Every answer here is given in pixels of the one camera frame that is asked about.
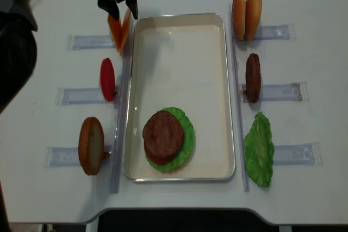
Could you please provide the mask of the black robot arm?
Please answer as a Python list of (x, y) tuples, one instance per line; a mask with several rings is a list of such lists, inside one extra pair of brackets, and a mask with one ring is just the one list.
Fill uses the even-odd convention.
[[(13, 100), (32, 75), (37, 60), (33, 33), (38, 25), (30, 0), (1, 0), (1, 109)], [(137, 0), (98, 0), (97, 5), (119, 19), (118, 3), (125, 2), (138, 19)]]

